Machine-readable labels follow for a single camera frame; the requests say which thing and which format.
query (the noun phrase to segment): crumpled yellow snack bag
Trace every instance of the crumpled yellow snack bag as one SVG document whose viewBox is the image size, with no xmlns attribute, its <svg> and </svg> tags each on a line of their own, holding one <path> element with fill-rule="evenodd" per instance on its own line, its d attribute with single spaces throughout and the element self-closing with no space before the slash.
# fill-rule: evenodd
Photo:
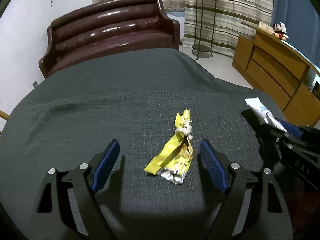
<svg viewBox="0 0 320 240">
<path fill-rule="evenodd" d="M 191 165 L 193 149 L 191 145 L 190 110 L 180 116 L 177 113 L 174 125 L 175 135 L 164 145 L 163 150 L 144 168 L 144 171 L 161 177 L 173 184 L 182 184 Z"/>
</svg>

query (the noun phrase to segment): white plastic package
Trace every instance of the white plastic package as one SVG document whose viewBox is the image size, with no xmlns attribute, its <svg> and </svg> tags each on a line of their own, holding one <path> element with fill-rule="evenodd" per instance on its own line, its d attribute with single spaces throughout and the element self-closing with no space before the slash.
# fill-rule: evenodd
<svg viewBox="0 0 320 240">
<path fill-rule="evenodd" d="M 252 111 L 254 111 L 260 124 L 266 123 L 284 132 L 287 132 L 283 125 L 279 123 L 273 117 L 272 113 L 260 102 L 259 98 L 247 98 L 245 102 L 248 106 L 250 106 Z"/>
</svg>

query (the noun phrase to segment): gray tablecloth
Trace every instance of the gray tablecloth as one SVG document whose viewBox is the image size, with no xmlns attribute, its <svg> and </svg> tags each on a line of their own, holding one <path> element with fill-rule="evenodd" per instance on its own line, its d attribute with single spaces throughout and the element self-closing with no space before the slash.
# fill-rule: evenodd
<svg viewBox="0 0 320 240">
<path fill-rule="evenodd" d="M 127 52 L 59 71 L 19 103 L 4 127 L 0 201 L 32 239 L 30 214 L 47 170 L 73 169 L 115 138 L 120 157 L 96 197 L 116 236 L 201 239 L 223 199 L 201 161 L 194 158 L 181 186 L 143 168 L 173 135 L 177 112 L 188 108 L 195 154 L 208 138 L 230 160 L 260 170 L 259 143 L 244 118 L 250 113 L 245 99 L 252 97 L 284 118 L 267 94 L 217 79 L 173 49 Z"/>
</svg>

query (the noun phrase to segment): yellow wrapper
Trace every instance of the yellow wrapper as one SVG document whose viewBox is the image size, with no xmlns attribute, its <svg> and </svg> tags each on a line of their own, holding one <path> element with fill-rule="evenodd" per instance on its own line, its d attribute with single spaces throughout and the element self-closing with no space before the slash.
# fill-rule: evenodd
<svg viewBox="0 0 320 240">
<path fill-rule="evenodd" d="M 190 122 L 190 110 L 186 109 L 181 116 L 177 113 L 174 125 L 176 128 L 186 128 L 186 124 L 189 125 Z M 181 182 L 177 184 L 182 183 L 193 155 L 189 137 L 185 136 L 183 132 L 176 132 L 164 145 L 163 150 L 144 168 L 144 171 L 152 174 L 166 171 L 167 175 L 161 174 L 162 177 L 171 181 L 167 178 L 168 176 L 172 178 L 172 176 L 178 175 L 181 177 Z"/>
</svg>

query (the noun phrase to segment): blue rubber pad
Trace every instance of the blue rubber pad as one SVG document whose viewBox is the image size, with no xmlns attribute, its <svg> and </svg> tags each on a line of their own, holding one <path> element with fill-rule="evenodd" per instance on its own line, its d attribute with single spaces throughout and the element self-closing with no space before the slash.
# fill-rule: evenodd
<svg viewBox="0 0 320 240">
<path fill-rule="evenodd" d="M 202 140 L 200 143 L 200 156 L 204 161 L 204 165 L 210 174 L 214 186 L 222 193 L 225 193 L 228 189 L 226 171 L 205 140 Z"/>
<path fill-rule="evenodd" d="M 297 139 L 301 138 L 302 132 L 299 129 L 299 127 L 296 127 L 295 125 L 287 123 L 280 119 L 277 119 L 277 121 L 280 122 L 283 125 L 283 127 L 288 131 L 288 133 L 290 133 L 293 137 Z"/>
<path fill-rule="evenodd" d="M 112 171 L 112 168 L 119 157 L 119 153 L 120 145 L 119 142 L 115 140 L 111 147 L 105 150 L 103 159 L 93 173 L 91 189 L 94 193 L 97 193 L 99 190 L 103 189 Z"/>
</svg>

